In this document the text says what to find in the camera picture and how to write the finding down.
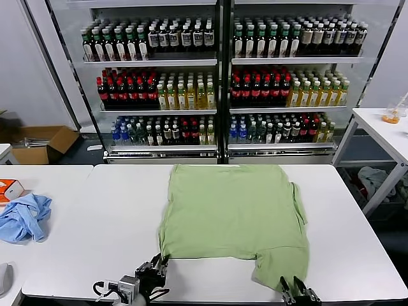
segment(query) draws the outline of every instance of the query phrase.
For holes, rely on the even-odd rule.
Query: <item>light blue cloth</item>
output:
[[[45,237],[38,221],[51,213],[51,199],[28,194],[10,201],[0,214],[0,239],[15,243],[31,235],[35,241]]]

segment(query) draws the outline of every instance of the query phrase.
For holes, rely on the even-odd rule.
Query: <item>white table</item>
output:
[[[11,145],[9,143],[0,143],[0,164],[19,164],[11,152]]]
[[[408,118],[401,118],[398,124],[390,124],[381,120],[384,113],[383,108],[353,108],[354,117],[331,162],[334,166],[340,163],[357,127],[363,128],[397,162],[387,179],[363,208],[367,217],[381,204],[408,170]]]
[[[336,169],[282,168],[300,186],[309,220],[306,285],[326,302],[407,298],[406,286]],[[70,206],[67,218],[39,253],[41,265],[27,278],[23,294],[94,300],[94,282],[133,275],[159,252],[157,228],[171,169],[96,166],[80,192],[81,200]],[[166,281],[170,293],[161,299],[281,302],[279,293],[251,280],[254,265],[235,258],[171,259]]]
[[[75,201],[76,190],[84,184],[92,169],[93,166],[0,166],[2,179],[18,179],[26,190],[52,198],[50,218],[44,228],[48,233],[46,240],[29,240],[22,244],[9,244],[0,240],[0,263],[9,263],[14,272],[13,286],[0,296],[0,306],[18,305],[26,277],[39,264],[35,254],[46,248],[48,239],[55,235],[66,209]]]

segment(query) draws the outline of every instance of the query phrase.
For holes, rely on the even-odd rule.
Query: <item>cardboard box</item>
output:
[[[78,132],[66,126],[27,126],[2,131],[1,143],[17,143],[24,139],[50,140],[47,146],[13,148],[13,155],[20,164],[50,164],[58,161],[79,137]]]
[[[23,191],[24,188],[18,180],[0,178],[0,205],[5,205],[5,202],[17,199]]]

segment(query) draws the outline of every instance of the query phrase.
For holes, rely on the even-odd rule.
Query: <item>orange box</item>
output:
[[[0,203],[17,199],[24,191],[18,180],[5,180],[0,178]]]

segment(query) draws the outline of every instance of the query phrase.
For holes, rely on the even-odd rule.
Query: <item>display refrigerator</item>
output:
[[[403,5],[23,1],[50,49],[45,3],[107,163],[187,164],[329,163]]]

